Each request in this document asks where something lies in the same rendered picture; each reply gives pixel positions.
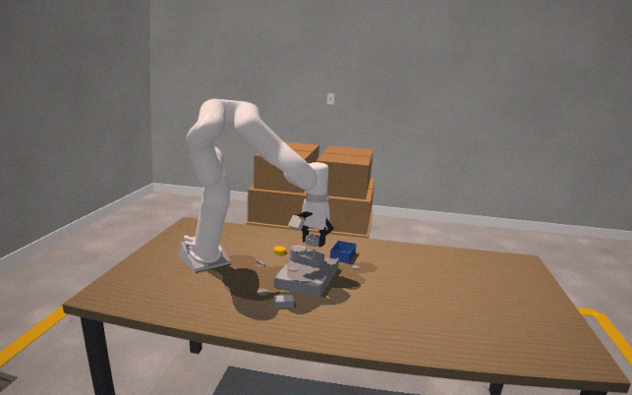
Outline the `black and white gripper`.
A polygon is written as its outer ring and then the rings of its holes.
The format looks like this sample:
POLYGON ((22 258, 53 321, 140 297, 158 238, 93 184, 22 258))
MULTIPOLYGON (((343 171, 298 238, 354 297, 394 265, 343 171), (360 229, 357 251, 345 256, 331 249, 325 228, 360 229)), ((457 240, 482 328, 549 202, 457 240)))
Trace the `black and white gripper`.
POLYGON ((328 201, 310 202, 305 199, 303 208, 302 208, 302 213, 305 211, 311 212, 313 215, 306 217, 306 221, 302 227, 303 242, 305 242, 306 236, 309 235, 309 230, 308 230, 309 227, 312 227, 312 228, 318 229, 320 232, 318 246, 319 247, 324 246, 325 236, 329 234, 332 230, 334 230, 333 226, 330 224, 330 211, 329 211, 328 201), (328 228, 327 231, 325 227, 328 228))

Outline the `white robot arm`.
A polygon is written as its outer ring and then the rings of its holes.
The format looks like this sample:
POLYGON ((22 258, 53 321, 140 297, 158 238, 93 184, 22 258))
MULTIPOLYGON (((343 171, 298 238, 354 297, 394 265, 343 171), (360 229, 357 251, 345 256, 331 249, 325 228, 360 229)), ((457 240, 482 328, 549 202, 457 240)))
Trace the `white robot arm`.
POLYGON ((196 238, 184 237, 185 245, 190 246, 190 255, 204 263, 215 262, 221 257, 219 244, 230 203, 230 179, 225 160, 213 144, 223 132, 224 123, 234 124, 237 134, 263 159, 283 171, 288 182, 307 190, 307 201, 329 200, 328 166, 319 162, 307 163, 260 119, 255 105, 223 99, 206 101, 201 106, 198 121, 187 134, 188 150, 203 191, 196 238))

